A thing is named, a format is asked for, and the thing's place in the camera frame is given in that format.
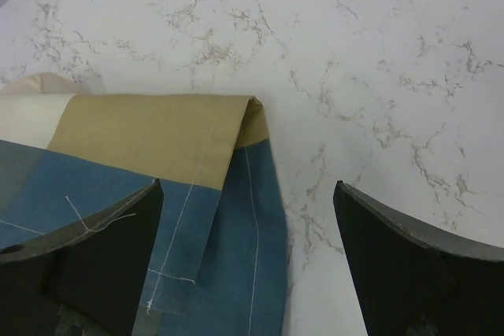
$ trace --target fabric fold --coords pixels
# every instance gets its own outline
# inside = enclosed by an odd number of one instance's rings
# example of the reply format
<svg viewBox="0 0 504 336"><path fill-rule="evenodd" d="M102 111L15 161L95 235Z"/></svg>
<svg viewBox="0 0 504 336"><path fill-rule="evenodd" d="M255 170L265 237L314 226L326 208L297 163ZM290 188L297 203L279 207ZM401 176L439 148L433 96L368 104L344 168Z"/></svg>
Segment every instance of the fabric fold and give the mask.
<svg viewBox="0 0 504 336"><path fill-rule="evenodd" d="M72 208L87 216L159 179L165 202L134 334L280 332L287 232L260 102L194 94L0 102L2 119L15 123L0 124L0 150L9 151L0 153L2 182L13 181L1 188L0 248L75 221ZM13 153L26 159L22 177L5 161ZM221 321L208 328L209 316ZM236 321L223 324L229 316ZM157 333L147 333L154 323Z"/></svg>

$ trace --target seam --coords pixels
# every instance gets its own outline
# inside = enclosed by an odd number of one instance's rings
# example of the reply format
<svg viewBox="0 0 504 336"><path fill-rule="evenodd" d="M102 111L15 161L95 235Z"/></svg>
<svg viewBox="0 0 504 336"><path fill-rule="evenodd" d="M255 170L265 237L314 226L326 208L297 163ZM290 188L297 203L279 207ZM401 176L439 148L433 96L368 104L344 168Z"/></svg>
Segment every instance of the seam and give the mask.
<svg viewBox="0 0 504 336"><path fill-rule="evenodd" d="M80 213L79 213L79 210L77 210L77 208L73 205L73 203L70 201L70 198L69 196L65 196L66 198L66 201L70 204L70 206L72 207L73 211L75 212L75 214L79 217L79 221L80 223L82 224L82 226L84 227L84 235L86 235L87 233L89 232L99 232L99 231L103 231L105 230L111 223L114 223L116 220L122 220L123 218L128 218L129 216L136 216L136 212L132 213L132 214L127 214L125 216L118 216L115 220L111 220L110 222L108 222L104 227L102 228L98 228L98 226L96 228L89 228L84 220L82 219L82 216L80 216Z"/></svg>
<svg viewBox="0 0 504 336"><path fill-rule="evenodd" d="M152 297L150 297L150 300L147 301L147 310L146 310L147 314L149 314L150 308L152 307L152 304L154 302L154 297L156 295L156 290L158 289L159 281L161 279L161 274L163 272L163 269L165 268L166 261L168 261L169 254L172 251L173 240L175 240L176 233L179 229L180 220L182 219L183 212L186 208L187 202L189 201L189 197L191 196L192 188L195 185L196 179L198 178L199 169L201 168L202 163L203 163L203 159L205 158L205 155L206 155L206 149L208 148L208 145L210 144L210 141L212 140L213 130L215 128L215 124L217 123L217 118L219 116L219 113L221 112L221 105L222 105L223 99L224 98L220 98L219 105L217 106L217 111L215 112L215 116L213 118L212 127L210 128L209 137L206 140L206 144L205 144L205 147L203 148L202 156L199 159L198 167L196 168L196 172L195 172L195 177L192 179L191 186L189 187L189 190L187 191L187 196L186 196L185 200L183 201L182 210L180 211L179 219L176 221L175 230L172 235L172 240L170 241L168 250L166 251L165 259L163 260L163 264L161 265L161 269L159 269L159 274L157 275L157 280L154 285L154 289L152 290Z"/></svg>
<svg viewBox="0 0 504 336"><path fill-rule="evenodd" d="M256 246L255 246L255 262L254 262L254 280L252 281L252 298L250 299L250 314L249 314L249 330L247 335L250 336L250 330L252 326L252 312L254 311L254 294L255 294L255 279L258 272L258 255L259 255L259 223L258 216L255 212L254 207L254 194L252 191L252 175L250 174L250 162L249 162L249 154L246 151L246 143L243 143L245 149L245 158L246 158L246 169L249 174L249 188L250 188L250 204L252 205L252 213L254 214L255 220L255 228L256 228Z"/></svg>
<svg viewBox="0 0 504 336"><path fill-rule="evenodd" d="M9 223L9 222L6 222L4 220L0 220L0 223L8 224L10 226L14 226L14 227L20 228L21 230L34 232L34 233L39 234L39 235L44 235L44 233L42 233L40 231L35 231L35 230L32 230L31 228L20 226L19 224Z"/></svg>
<svg viewBox="0 0 504 336"><path fill-rule="evenodd" d="M180 281L190 281L196 285L196 281L194 281L193 279L188 279L186 277L174 277L172 275L166 275L165 273L161 273L160 271L155 271L154 269L150 269L150 268L148 268L147 271L152 271L153 273L163 275L164 277L168 277L169 279L178 279Z"/></svg>

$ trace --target black object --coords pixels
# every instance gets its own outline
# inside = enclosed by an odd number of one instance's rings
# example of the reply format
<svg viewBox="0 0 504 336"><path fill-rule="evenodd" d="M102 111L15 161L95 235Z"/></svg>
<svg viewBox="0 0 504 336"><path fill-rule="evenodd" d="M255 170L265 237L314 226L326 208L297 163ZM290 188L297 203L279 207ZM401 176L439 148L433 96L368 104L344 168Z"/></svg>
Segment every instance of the black object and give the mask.
<svg viewBox="0 0 504 336"><path fill-rule="evenodd" d="M0 250L0 333L54 336L61 305L131 335L163 203L161 184Z"/></svg>
<svg viewBox="0 0 504 336"><path fill-rule="evenodd" d="M334 202L369 336L504 334L504 249L416 220L341 181Z"/></svg>

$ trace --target countertop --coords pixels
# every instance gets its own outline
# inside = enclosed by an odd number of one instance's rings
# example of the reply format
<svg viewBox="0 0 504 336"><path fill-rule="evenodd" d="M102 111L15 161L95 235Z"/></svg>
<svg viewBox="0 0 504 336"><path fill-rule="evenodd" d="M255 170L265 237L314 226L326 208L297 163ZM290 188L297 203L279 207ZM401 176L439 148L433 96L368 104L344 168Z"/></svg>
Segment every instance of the countertop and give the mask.
<svg viewBox="0 0 504 336"><path fill-rule="evenodd" d="M283 333L360 336L336 180L504 246L503 25L501 0L10 0L0 83L256 95L289 226Z"/></svg>

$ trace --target fabric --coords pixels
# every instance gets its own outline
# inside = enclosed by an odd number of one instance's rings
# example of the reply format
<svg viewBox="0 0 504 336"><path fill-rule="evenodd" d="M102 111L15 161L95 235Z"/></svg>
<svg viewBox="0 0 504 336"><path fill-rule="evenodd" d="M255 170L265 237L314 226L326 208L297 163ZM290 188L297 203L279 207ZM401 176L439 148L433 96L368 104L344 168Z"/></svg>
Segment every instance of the fabric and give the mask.
<svg viewBox="0 0 504 336"><path fill-rule="evenodd" d="M89 90L52 72L25 76L5 88L2 94L86 94Z"/></svg>
<svg viewBox="0 0 504 336"><path fill-rule="evenodd" d="M133 334L280 334L287 232L255 98L16 94L0 120L0 249L160 179Z"/></svg>

